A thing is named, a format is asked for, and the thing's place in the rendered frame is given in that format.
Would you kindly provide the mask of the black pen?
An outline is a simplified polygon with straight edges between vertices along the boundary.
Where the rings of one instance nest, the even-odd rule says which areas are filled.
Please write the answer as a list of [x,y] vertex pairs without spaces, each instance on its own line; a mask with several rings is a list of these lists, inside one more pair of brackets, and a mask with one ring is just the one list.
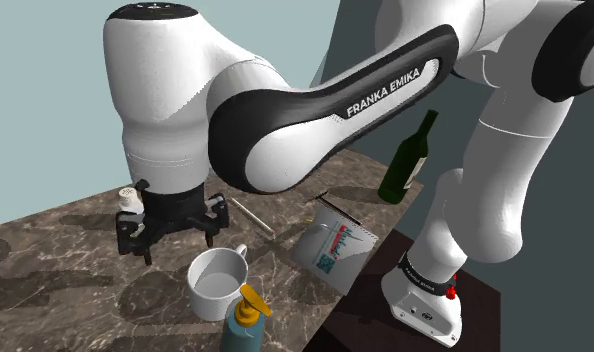
[[330,201],[326,200],[324,198],[324,196],[328,193],[328,191],[323,192],[322,194],[317,195],[314,199],[318,200],[320,202],[322,202],[324,205],[328,206],[329,208],[331,208],[332,210],[336,211],[337,213],[339,213],[340,215],[342,215],[343,217],[345,217],[346,219],[350,220],[351,222],[355,223],[358,226],[362,226],[362,223],[357,220],[356,218],[354,218],[353,216],[349,215],[348,213],[346,213],[344,210],[342,210],[341,208],[339,208],[338,206],[334,205],[333,203],[331,203]]

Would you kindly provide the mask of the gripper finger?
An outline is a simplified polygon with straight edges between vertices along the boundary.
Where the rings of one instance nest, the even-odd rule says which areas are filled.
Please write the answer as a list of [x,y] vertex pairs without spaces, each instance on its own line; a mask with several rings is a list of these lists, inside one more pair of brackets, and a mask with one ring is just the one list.
[[152,265],[150,248],[152,246],[152,229],[144,225],[144,213],[119,211],[115,215],[118,252],[120,255],[132,253],[142,256],[147,266]]
[[208,214],[195,215],[190,218],[193,227],[205,233],[208,247],[214,246],[214,237],[230,223],[227,200],[224,194],[216,193],[205,201],[206,209],[210,210],[213,217]]

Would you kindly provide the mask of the white salt shaker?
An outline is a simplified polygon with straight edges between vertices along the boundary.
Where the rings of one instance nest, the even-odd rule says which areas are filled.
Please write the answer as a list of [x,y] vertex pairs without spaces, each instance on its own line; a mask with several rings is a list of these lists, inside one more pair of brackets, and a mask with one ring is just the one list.
[[133,187],[124,187],[118,191],[118,208],[120,211],[142,214],[144,205]]

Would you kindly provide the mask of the blue soap dispenser yellow pump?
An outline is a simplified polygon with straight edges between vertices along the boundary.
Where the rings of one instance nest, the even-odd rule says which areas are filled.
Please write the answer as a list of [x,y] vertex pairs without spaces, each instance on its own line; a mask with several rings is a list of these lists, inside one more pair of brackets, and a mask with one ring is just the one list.
[[248,284],[239,292],[241,299],[226,317],[219,352],[260,352],[264,319],[271,310]]

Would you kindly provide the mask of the beige pencil with red end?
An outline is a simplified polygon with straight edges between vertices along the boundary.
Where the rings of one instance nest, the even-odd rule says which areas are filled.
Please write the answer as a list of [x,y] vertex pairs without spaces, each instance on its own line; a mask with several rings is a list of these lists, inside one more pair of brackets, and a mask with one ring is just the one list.
[[276,236],[276,232],[269,225],[263,222],[260,218],[258,218],[254,213],[252,213],[249,209],[243,206],[236,199],[229,198],[228,201],[248,220],[250,220],[258,228],[260,228],[265,234],[269,235],[271,238],[274,238]]

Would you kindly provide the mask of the dark robot stand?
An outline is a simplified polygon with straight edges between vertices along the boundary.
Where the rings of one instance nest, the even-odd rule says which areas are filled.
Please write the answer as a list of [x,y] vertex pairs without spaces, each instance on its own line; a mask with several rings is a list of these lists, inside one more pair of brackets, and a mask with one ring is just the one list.
[[467,272],[457,273],[463,329],[447,348],[396,320],[381,279],[413,241],[393,230],[334,307],[303,352],[501,352],[500,293]]

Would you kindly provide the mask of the grey notebook with printed cover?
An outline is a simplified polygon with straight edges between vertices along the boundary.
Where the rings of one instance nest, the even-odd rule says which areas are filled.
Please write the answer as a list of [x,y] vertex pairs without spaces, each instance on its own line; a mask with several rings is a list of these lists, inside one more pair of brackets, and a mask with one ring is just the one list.
[[319,204],[292,248],[291,260],[347,295],[378,237],[336,209]]

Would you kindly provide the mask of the white mug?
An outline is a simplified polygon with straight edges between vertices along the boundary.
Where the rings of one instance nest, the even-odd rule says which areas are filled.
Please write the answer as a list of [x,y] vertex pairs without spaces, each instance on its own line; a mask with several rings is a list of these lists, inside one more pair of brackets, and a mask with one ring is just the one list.
[[248,278],[247,246],[211,248],[198,255],[187,273],[190,307],[203,321],[223,320]]

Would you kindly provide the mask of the dark green wine bottle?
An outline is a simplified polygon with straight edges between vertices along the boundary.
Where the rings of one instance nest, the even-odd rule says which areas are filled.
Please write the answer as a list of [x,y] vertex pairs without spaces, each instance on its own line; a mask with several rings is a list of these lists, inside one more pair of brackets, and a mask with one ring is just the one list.
[[377,191],[383,201],[399,204],[410,189],[428,156],[428,134],[437,116],[428,110],[418,130],[399,145]]

